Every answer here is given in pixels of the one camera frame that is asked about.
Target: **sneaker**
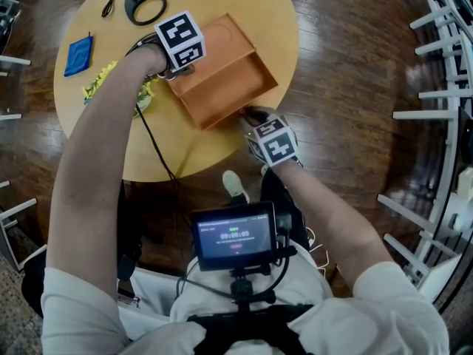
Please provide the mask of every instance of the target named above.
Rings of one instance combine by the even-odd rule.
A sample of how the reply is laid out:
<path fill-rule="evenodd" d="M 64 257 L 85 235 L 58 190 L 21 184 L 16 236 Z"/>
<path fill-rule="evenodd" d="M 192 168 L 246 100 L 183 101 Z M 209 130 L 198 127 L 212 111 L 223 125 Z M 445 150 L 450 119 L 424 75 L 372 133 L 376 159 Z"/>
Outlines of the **sneaker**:
<path fill-rule="evenodd" d="M 261 176 L 266 175 L 266 171 L 269 169 L 269 165 L 265 164 L 263 167 L 261 167 Z"/>
<path fill-rule="evenodd" d="M 235 172 L 230 170 L 223 172 L 222 181 L 223 186 L 227 190 L 230 197 L 244 195 L 246 202 L 250 202 L 250 197 L 248 196 L 248 193 L 246 193 L 246 191 L 243 189 L 242 181 Z"/>

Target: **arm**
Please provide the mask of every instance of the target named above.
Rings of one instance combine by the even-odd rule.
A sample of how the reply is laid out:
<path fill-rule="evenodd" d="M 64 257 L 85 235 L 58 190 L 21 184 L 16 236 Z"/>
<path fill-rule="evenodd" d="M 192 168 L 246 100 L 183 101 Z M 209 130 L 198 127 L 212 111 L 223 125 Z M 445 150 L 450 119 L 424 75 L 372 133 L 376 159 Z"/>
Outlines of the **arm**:
<path fill-rule="evenodd" d="M 118 195 L 133 110 L 146 75 L 165 68 L 154 45 L 117 64 L 75 125 L 52 192 L 47 267 L 114 298 Z"/>
<path fill-rule="evenodd" d="M 376 230 L 354 208 L 293 160 L 273 167 L 324 247 L 353 288 L 369 267 L 390 261 Z"/>

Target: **chair leg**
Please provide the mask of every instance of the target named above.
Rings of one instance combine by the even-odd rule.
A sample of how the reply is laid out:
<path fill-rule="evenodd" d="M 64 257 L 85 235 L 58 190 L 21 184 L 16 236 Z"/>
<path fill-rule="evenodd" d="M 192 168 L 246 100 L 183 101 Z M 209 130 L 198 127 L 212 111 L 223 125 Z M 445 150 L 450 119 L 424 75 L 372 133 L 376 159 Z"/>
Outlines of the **chair leg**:
<path fill-rule="evenodd" d="M 427 242 L 430 242 L 432 245 L 437 247 L 437 249 L 441 250 L 445 254 L 449 255 L 450 257 L 456 257 L 458 254 L 453 251 L 451 248 L 445 246 L 442 242 L 439 242 L 438 240 L 434 240 L 431 235 L 427 234 L 424 231 L 421 231 L 419 235 L 425 239 Z"/>
<path fill-rule="evenodd" d="M 417 49 L 415 49 L 415 53 L 417 55 L 427 54 L 427 53 L 430 53 L 431 51 L 440 50 L 443 47 L 452 46 L 453 44 L 457 44 L 458 42 L 460 42 L 460 36 L 453 35 L 450 38 L 441 39 L 440 41 L 436 41 L 436 42 L 432 42 L 431 44 L 425 44 L 423 46 L 420 46 Z"/>
<path fill-rule="evenodd" d="M 453 120 L 458 112 L 452 110 L 412 110 L 408 112 L 394 112 L 395 120 Z"/>
<path fill-rule="evenodd" d="M 7 0 L 7 1 L 9 1 L 10 3 L 14 3 L 14 4 L 20 4 L 20 2 L 16 1 L 16 0 Z"/>
<path fill-rule="evenodd" d="M 3 225 L 3 229 L 4 229 L 4 230 L 7 230 L 7 229 L 13 227 L 14 225 L 16 225 L 17 223 L 18 223 L 17 220 L 13 220 L 12 222 L 7 223 L 7 225 Z"/>
<path fill-rule="evenodd" d="M 439 23 L 437 24 L 437 27 L 440 28 L 440 27 L 443 27 L 443 26 L 445 26 L 445 25 L 453 24 L 454 22 L 455 22 L 455 19 L 450 16 L 450 17 L 448 17 L 448 18 L 442 20 L 442 22 L 439 22 Z"/>
<path fill-rule="evenodd" d="M 419 98 L 470 98 L 473 96 L 473 90 L 466 89 L 448 89 L 447 91 L 431 91 L 419 93 Z"/>
<path fill-rule="evenodd" d="M 446 77 L 447 81 L 463 81 L 463 80 L 468 80 L 468 75 L 467 74 L 459 74 L 459 75 L 452 75 L 452 76 L 447 76 Z"/>
<path fill-rule="evenodd" d="M 445 51 L 443 52 L 443 57 L 448 58 L 450 56 L 460 56 L 463 55 L 463 51 L 461 50 L 453 50 L 453 51 Z"/>
<path fill-rule="evenodd" d="M 435 19 L 439 17 L 447 15 L 450 12 L 451 10 L 449 7 L 443 7 L 443 8 L 437 9 L 434 12 L 431 12 L 428 15 L 425 15 L 424 17 L 421 17 L 411 22 L 410 27 L 411 29 L 417 29 L 418 27 L 424 26 L 425 24 L 428 24 L 429 22 L 434 21 Z"/>
<path fill-rule="evenodd" d="M 19 118 L 21 118 L 21 115 L 0 115 L 0 121 L 17 120 Z"/>
<path fill-rule="evenodd" d="M 17 63 L 23 64 L 24 66 L 29 66 L 31 64 L 31 61 L 29 61 L 28 59 L 14 58 L 11 56 L 4 55 L 0 55 L 0 62 Z"/>
<path fill-rule="evenodd" d="M 385 234 L 384 240 L 388 242 L 399 254 L 416 267 L 422 274 L 428 275 L 430 268 L 423 264 L 415 255 L 407 248 L 402 246 L 391 234 Z"/>
<path fill-rule="evenodd" d="M 378 195 L 378 201 L 387 206 L 388 208 L 392 209 L 394 212 L 397 212 L 401 216 L 404 216 L 409 221 L 415 223 L 417 226 L 420 226 L 422 229 L 427 230 L 428 232 L 433 231 L 432 223 L 430 221 L 408 210 L 408 208 L 396 203 L 394 200 L 391 200 L 390 198 L 383 195 Z"/>
<path fill-rule="evenodd" d="M 47 245 L 43 245 L 42 247 L 38 248 L 35 252 L 33 252 L 29 257 L 27 257 L 25 260 L 23 260 L 20 264 L 18 264 L 18 270 L 21 271 L 24 268 L 24 265 L 26 262 L 39 254 L 45 252 L 47 250 Z"/>
<path fill-rule="evenodd" d="M 15 208 L 8 209 L 7 211 L 0 213 L 0 221 L 4 220 L 5 218 L 8 218 L 9 216 L 15 213 L 22 211 L 23 209 L 26 209 L 26 208 L 29 208 L 30 206 L 35 205 L 37 202 L 38 201 L 35 198 L 32 198 L 31 200 L 28 200 L 25 203 L 15 206 Z"/>

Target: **wooden tray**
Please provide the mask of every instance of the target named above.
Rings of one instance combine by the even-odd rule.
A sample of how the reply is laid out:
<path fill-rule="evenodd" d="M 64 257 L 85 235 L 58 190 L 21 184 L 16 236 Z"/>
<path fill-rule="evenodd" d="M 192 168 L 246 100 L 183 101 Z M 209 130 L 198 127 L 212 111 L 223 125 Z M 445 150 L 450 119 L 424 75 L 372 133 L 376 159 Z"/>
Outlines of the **wooden tray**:
<path fill-rule="evenodd" d="M 277 87 L 253 45 L 227 14 L 202 28 L 207 56 L 169 82 L 196 125 L 208 129 Z"/>

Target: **monitor screen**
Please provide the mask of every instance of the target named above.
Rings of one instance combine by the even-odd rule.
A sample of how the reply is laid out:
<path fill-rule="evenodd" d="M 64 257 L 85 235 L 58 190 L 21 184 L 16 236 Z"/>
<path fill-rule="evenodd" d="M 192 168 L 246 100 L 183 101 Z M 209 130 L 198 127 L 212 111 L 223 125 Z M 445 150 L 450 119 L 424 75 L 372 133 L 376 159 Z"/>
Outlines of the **monitor screen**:
<path fill-rule="evenodd" d="M 268 214 L 198 222 L 202 256 L 208 258 L 258 254 L 271 250 Z"/>

